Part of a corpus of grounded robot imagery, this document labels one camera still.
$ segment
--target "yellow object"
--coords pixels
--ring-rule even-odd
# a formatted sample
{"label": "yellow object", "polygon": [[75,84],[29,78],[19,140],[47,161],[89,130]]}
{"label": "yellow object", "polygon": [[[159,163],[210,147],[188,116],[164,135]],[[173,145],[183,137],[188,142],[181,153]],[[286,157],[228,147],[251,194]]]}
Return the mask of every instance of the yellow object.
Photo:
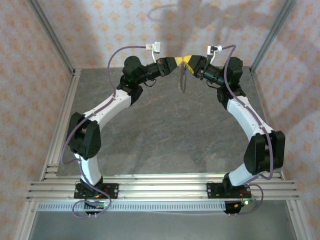
{"label": "yellow object", "polygon": [[192,55],[185,56],[185,57],[183,58],[183,62],[184,62],[185,64],[187,64],[187,63],[190,61],[191,57],[192,57]]}
{"label": "yellow object", "polygon": [[175,57],[174,58],[176,65],[179,66],[184,61],[182,57]]}
{"label": "yellow object", "polygon": [[183,58],[183,63],[186,65],[186,67],[188,68],[190,73],[194,74],[195,71],[188,65],[188,62],[190,61],[191,57],[192,57],[192,55],[185,56]]}

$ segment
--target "end effector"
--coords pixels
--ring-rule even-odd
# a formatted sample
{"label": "end effector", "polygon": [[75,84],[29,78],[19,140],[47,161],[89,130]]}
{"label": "end effector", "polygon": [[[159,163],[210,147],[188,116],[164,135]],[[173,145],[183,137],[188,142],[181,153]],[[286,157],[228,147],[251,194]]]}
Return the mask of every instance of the end effector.
{"label": "end effector", "polygon": [[[217,84],[221,87],[225,85],[224,66],[222,69],[211,65],[211,59],[201,55],[189,55],[183,58],[188,70],[197,79],[206,79],[210,84]],[[237,57],[231,57],[227,67],[227,80],[231,89],[238,87],[242,76],[243,62]]]}
{"label": "end effector", "polygon": [[182,57],[161,57],[154,63],[144,66],[137,56],[129,56],[124,61],[122,81],[139,85],[157,77],[164,77],[176,69],[182,61]]}

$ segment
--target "metal bracket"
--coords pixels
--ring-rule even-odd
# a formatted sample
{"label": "metal bracket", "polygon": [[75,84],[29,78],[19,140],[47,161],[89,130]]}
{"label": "metal bracket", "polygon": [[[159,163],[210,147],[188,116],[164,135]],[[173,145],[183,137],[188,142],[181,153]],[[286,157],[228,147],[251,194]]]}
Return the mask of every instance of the metal bracket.
{"label": "metal bracket", "polygon": [[151,56],[152,56],[152,59],[153,59],[154,63],[156,63],[155,54],[159,54],[160,53],[160,47],[161,47],[161,42],[160,41],[155,41],[152,44],[146,44],[145,45],[145,49],[147,51],[151,51]]}
{"label": "metal bracket", "polygon": [[250,199],[251,190],[245,186],[235,186],[229,192],[225,191],[222,183],[208,182],[206,184],[208,199]]}
{"label": "metal bracket", "polygon": [[[110,196],[111,199],[117,199],[118,198],[118,192],[119,192],[119,184],[118,183],[102,183],[100,186],[103,191],[105,191],[106,194]],[[75,185],[75,191],[73,195],[74,199],[86,199],[86,191],[83,188],[82,183],[77,183]],[[101,198],[97,199],[107,199],[105,195],[101,195]]]}
{"label": "metal bracket", "polygon": [[47,19],[44,11],[42,10],[39,2],[37,0],[27,0],[30,4],[30,7],[32,8],[34,14],[38,18],[39,22],[42,25],[43,30],[48,35],[49,39],[52,42],[52,45],[54,46],[56,52],[60,56],[63,64],[65,65],[66,69],[68,70],[69,74],[72,75],[74,73],[74,68],[64,50],[62,47],[62,44],[60,43],[57,35],[55,34],[55,31],[53,30],[49,20]]}

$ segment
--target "floral wallpaper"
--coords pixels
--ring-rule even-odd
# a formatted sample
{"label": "floral wallpaper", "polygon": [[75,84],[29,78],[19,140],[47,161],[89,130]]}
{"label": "floral wallpaper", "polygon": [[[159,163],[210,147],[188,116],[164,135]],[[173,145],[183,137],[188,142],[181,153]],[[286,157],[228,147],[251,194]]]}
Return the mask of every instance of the floral wallpaper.
{"label": "floral wallpaper", "polygon": [[0,9],[0,238],[10,240],[71,77],[26,0]]}
{"label": "floral wallpaper", "polygon": [[286,135],[284,171],[298,180],[320,240],[320,5],[298,1],[257,71],[270,124]]}
{"label": "floral wallpaper", "polygon": [[[75,68],[103,68],[111,54],[127,45],[161,41],[156,57],[206,55],[208,45],[237,44],[235,56],[252,64],[284,0],[39,0]],[[121,67],[137,54],[143,64],[150,51],[126,50],[114,58]],[[223,66],[227,53],[215,64]]]}

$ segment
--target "aluminum frame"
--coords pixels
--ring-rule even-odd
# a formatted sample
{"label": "aluminum frame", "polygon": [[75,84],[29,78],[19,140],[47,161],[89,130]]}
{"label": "aluminum frame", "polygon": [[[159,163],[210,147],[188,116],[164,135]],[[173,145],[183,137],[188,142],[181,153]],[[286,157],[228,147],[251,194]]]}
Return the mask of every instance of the aluminum frame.
{"label": "aluminum frame", "polygon": [[49,37],[50,41],[52,42],[54,49],[60,56],[64,66],[68,70],[69,74],[72,75],[74,73],[74,68],[68,58],[68,55],[66,54],[64,48],[62,47],[55,31],[53,30],[49,20],[47,19],[44,11],[42,10],[38,0],[27,0],[30,7],[32,8],[35,16],[38,18],[43,30]]}
{"label": "aluminum frame", "polygon": [[286,19],[288,18],[291,10],[294,8],[297,0],[286,0],[282,9],[280,10],[279,15],[275,19],[274,24],[272,25],[269,34],[266,36],[257,56],[255,57],[251,67],[250,72],[255,73],[258,69],[261,61],[266,56],[268,50],[270,49],[271,44],[275,40],[276,36],[280,32],[281,27],[285,23]]}
{"label": "aluminum frame", "polygon": [[[74,183],[80,176],[57,176],[59,156],[71,112],[71,106],[79,82],[81,70],[77,69],[70,81],[65,96],[59,122],[56,125],[51,147],[48,151],[45,166],[38,182],[32,182],[23,213],[18,224],[15,240],[28,239],[35,222],[38,205],[45,202],[75,202],[73,199]],[[115,202],[208,202],[206,183],[221,182],[223,173],[185,173],[185,174],[139,174],[104,177],[105,182],[119,183],[119,198]],[[294,231],[298,240],[311,240],[310,228],[307,224],[295,182],[285,180],[282,171],[275,171],[270,181],[255,180],[263,190],[266,201],[285,200]],[[261,196],[260,191],[252,187],[252,193]]]}
{"label": "aluminum frame", "polygon": [[[55,50],[59,54],[65,67],[72,75],[70,85],[64,99],[64,104],[60,112],[58,123],[56,124],[54,136],[52,138],[50,149],[46,156],[45,165],[38,182],[33,182],[27,199],[24,203],[21,218],[18,223],[14,240],[28,239],[35,221],[38,206],[42,202],[52,201],[57,202],[68,201],[75,202],[71,193],[73,192],[71,184],[75,183],[80,176],[72,177],[58,177],[56,175],[60,154],[62,151],[62,143],[65,139],[67,131],[68,118],[70,115],[73,99],[76,93],[79,82],[81,69],[74,69],[66,52],[64,51],[58,37],[56,36],[50,22],[46,18],[40,4],[37,0],[27,0],[40,21],[44,31],[47,33]],[[278,34],[281,26],[284,24],[296,0],[286,0],[279,16],[274,22],[270,33],[265,39],[258,55],[256,56],[250,68],[254,73],[261,63],[270,48],[271,43]],[[105,181],[114,181],[120,183],[124,187],[124,193],[119,200],[131,202],[132,200],[144,201],[208,201],[205,193],[204,185],[208,181],[215,180],[221,182],[223,174],[214,173],[192,173],[192,174],[161,174],[161,175],[120,175],[115,177],[106,177]],[[298,240],[311,240],[311,231],[307,224],[306,216],[303,211],[303,205],[299,198],[299,193],[295,187],[294,181],[286,181],[282,171],[275,172],[274,178],[269,182],[264,182],[262,179],[257,179],[257,183],[262,185],[265,190],[265,199],[272,200],[286,200],[289,209],[291,221]],[[165,198],[157,196],[157,192],[161,191],[161,195],[166,193]],[[261,196],[260,192],[252,188],[252,192]]]}

